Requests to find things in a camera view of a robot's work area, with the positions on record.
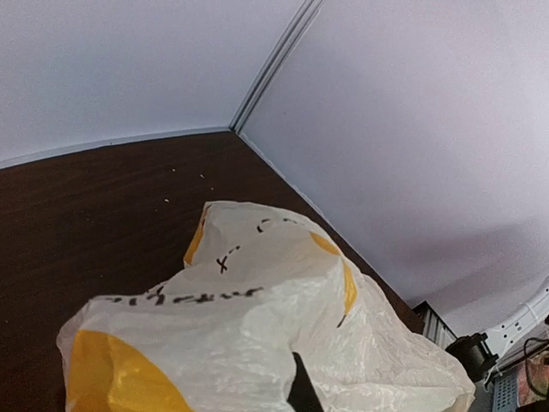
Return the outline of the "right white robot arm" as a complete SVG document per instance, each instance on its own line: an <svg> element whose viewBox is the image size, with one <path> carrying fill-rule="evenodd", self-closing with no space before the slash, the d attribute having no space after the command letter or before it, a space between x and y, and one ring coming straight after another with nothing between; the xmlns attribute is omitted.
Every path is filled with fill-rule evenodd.
<svg viewBox="0 0 549 412"><path fill-rule="evenodd" d="M502 359L530 332L548 321L548 277L505 320L470 336L460 336L445 351L454 356L474 382L490 379Z"/></svg>

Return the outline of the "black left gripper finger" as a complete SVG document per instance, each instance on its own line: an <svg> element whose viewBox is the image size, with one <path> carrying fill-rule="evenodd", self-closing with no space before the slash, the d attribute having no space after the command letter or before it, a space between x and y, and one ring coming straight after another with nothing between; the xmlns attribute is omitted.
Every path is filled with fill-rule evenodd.
<svg viewBox="0 0 549 412"><path fill-rule="evenodd" d="M295 412L323 412L323 406L311 383L305 364L299 353L293 352L296 373L287 398Z"/></svg>

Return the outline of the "beige plastic bag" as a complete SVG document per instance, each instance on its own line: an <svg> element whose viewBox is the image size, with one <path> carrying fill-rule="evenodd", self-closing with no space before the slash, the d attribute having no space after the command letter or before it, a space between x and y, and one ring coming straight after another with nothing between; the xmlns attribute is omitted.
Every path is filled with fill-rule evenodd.
<svg viewBox="0 0 549 412"><path fill-rule="evenodd" d="M57 346L68 411L288 411L299 368L324 411L466 411L475 393L320 226L256 203L206 203L181 271L92 298Z"/></svg>

